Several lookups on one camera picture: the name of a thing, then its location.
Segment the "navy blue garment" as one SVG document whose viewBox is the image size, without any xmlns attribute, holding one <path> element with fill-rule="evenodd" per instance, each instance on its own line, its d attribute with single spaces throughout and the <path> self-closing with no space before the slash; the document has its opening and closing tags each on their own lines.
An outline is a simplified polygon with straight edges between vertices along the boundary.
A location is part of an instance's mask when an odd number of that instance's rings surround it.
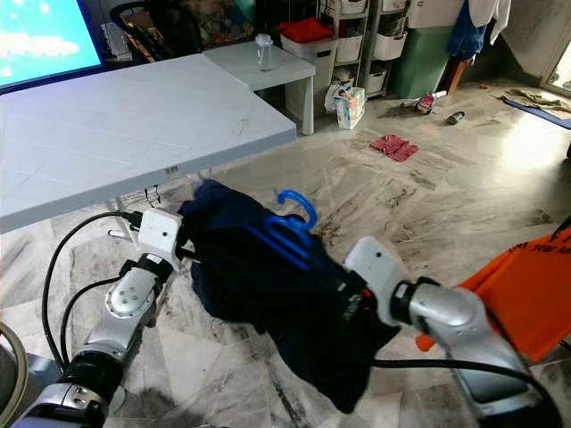
<svg viewBox="0 0 571 428">
<path fill-rule="evenodd" d="M 269 334 L 298 378 L 340 412 L 352 412 L 366 391 L 376 354 L 397 329 L 377 315 L 383 334 L 376 345 L 332 339 L 340 284 L 335 274 L 348 270 L 329 256 L 321 239 L 310 233 L 311 269 L 294 267 L 245 229 L 274 213 L 212 179 L 195 188 L 179 215 L 197 253 L 192 288 L 203 308 L 212 317 Z"/>
</svg>

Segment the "blue plastic hanger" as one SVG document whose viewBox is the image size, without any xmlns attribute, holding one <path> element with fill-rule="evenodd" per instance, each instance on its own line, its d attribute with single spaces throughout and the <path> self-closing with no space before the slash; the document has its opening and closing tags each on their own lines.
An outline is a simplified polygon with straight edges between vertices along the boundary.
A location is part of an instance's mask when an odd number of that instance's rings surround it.
<svg viewBox="0 0 571 428">
<path fill-rule="evenodd" d="M 281 217 L 270 215 L 260 223 L 246 225 L 246 231 L 268 245 L 278 256 L 289 261 L 295 268 L 307 272 L 311 269 L 310 230 L 317 225 L 319 215 L 313 204 L 294 189 L 283 189 L 277 193 L 277 203 L 293 200 L 303 208 L 308 218 L 298 216 Z"/>
</svg>

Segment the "white folding table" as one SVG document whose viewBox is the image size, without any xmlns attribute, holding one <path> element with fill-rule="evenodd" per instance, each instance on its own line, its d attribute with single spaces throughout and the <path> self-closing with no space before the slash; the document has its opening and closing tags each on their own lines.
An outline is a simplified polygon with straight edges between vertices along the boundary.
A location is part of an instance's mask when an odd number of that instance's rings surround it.
<svg viewBox="0 0 571 428">
<path fill-rule="evenodd" d="M 204 54 L 13 91 L 1 107 L 5 233 L 296 138 Z"/>
</svg>

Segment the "pink floor rag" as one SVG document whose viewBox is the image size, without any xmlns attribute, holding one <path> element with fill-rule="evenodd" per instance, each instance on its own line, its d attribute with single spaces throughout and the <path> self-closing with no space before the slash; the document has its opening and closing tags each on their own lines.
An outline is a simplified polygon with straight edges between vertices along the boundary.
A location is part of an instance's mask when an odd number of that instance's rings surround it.
<svg viewBox="0 0 571 428">
<path fill-rule="evenodd" d="M 393 134 L 377 138 L 370 144 L 370 147 L 397 162 L 405 162 L 419 151 L 419 147 L 410 140 Z"/>
</svg>

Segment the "orange printed t-shirt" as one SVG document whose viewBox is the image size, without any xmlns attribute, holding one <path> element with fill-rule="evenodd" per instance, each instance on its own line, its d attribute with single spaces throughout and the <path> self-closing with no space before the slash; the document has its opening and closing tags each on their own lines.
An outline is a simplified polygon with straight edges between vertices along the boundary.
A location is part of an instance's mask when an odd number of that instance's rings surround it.
<svg viewBox="0 0 571 428">
<path fill-rule="evenodd" d="M 571 226 L 460 234 L 409 254 L 417 272 L 475 291 L 527 362 L 571 337 Z"/>
</svg>

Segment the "clear plastic bottle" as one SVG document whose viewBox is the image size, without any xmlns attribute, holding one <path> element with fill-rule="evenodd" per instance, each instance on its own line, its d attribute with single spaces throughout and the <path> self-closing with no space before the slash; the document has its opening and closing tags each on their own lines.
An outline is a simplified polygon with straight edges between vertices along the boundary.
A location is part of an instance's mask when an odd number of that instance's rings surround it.
<svg viewBox="0 0 571 428">
<path fill-rule="evenodd" d="M 277 67 L 273 58 L 273 39 L 269 34 L 260 33 L 254 37 L 254 44 L 257 45 L 258 65 L 261 72 L 269 72 Z"/>
</svg>

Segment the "black stroller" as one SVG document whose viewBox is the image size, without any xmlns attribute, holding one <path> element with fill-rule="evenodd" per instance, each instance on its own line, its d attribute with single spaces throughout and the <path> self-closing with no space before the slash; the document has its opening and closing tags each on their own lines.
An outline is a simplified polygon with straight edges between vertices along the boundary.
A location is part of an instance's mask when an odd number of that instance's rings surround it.
<svg viewBox="0 0 571 428">
<path fill-rule="evenodd" d="M 197 19 L 184 0 L 135 0 L 114 5 L 112 23 L 125 33 L 135 62 L 160 62 L 205 50 Z"/>
</svg>

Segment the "white storage bin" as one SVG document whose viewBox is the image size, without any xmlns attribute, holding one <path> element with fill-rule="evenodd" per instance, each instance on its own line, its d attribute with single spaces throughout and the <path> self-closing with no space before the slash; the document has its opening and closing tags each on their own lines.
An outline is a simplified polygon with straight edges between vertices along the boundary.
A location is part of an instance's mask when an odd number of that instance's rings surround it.
<svg viewBox="0 0 571 428">
<path fill-rule="evenodd" d="M 310 42 L 294 42 L 282 36 L 282 48 L 286 52 L 310 62 L 315 68 L 314 89 L 327 89 L 332 78 L 332 69 L 337 53 L 337 39 L 330 37 Z"/>
</svg>

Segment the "green laundry bin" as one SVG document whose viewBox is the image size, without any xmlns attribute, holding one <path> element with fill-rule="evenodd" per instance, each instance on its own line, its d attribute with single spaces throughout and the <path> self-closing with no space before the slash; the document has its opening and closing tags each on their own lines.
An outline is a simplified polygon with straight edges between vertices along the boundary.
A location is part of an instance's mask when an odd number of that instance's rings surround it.
<svg viewBox="0 0 571 428">
<path fill-rule="evenodd" d="M 451 33 L 451 26 L 408 29 L 402 56 L 388 78 L 387 96 L 409 99 L 435 93 L 448 65 Z"/>
</svg>

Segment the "red folded cloth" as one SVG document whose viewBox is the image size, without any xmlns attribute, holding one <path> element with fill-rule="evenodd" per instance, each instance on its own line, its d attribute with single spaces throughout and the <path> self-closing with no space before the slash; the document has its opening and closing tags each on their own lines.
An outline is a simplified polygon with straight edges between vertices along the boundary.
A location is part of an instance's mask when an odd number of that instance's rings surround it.
<svg viewBox="0 0 571 428">
<path fill-rule="evenodd" d="M 322 23 L 315 17 L 306 17 L 300 21 L 289 21 L 277 26 L 283 39 L 293 41 L 295 44 L 309 44 L 314 41 L 330 39 L 334 30 L 330 25 Z"/>
</svg>

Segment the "flat screen television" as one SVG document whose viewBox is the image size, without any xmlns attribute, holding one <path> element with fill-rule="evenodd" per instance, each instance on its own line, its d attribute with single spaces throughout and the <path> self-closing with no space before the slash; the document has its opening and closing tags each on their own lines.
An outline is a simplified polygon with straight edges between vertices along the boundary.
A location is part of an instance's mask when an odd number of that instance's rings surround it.
<svg viewBox="0 0 571 428">
<path fill-rule="evenodd" d="M 0 88 L 102 65 L 81 0 L 0 0 Z"/>
</svg>

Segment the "white drawer shelf unit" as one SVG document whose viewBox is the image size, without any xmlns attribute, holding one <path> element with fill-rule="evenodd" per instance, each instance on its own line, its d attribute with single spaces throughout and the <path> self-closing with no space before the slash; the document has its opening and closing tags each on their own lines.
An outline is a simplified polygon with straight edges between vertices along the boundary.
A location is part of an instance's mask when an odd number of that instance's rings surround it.
<svg viewBox="0 0 571 428">
<path fill-rule="evenodd" d="M 368 98 L 384 96 L 393 62 L 407 41 L 410 0 L 317 0 L 319 20 L 334 32 L 334 83 L 351 83 Z"/>
</svg>

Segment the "blue edged floor mat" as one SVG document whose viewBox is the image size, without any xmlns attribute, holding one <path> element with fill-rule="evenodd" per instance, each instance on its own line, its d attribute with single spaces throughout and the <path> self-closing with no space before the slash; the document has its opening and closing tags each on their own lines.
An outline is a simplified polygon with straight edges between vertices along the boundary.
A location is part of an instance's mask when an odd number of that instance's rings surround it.
<svg viewBox="0 0 571 428">
<path fill-rule="evenodd" d="M 509 89 L 499 97 L 504 103 L 540 119 L 571 130 L 571 102 L 566 99 L 532 93 L 521 89 Z"/>
</svg>

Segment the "blue hanging garment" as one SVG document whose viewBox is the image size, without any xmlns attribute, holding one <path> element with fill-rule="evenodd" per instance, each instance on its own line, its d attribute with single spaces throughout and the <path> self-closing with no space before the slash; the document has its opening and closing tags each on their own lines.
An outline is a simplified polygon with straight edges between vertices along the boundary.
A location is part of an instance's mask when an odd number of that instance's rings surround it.
<svg viewBox="0 0 571 428">
<path fill-rule="evenodd" d="M 474 60 L 481 53 L 486 31 L 488 24 L 474 24 L 468 3 L 464 3 L 453 26 L 446 53 L 456 60 Z"/>
</svg>

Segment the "white hanging garment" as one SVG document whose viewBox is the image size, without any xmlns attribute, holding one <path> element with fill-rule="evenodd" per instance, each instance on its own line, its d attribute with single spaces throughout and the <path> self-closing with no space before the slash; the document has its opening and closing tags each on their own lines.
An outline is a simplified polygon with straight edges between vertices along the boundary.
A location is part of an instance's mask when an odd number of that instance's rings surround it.
<svg viewBox="0 0 571 428">
<path fill-rule="evenodd" d="M 489 42 L 494 44 L 509 24 L 511 0 L 468 0 L 468 16 L 474 28 L 485 28 L 490 23 Z"/>
</svg>

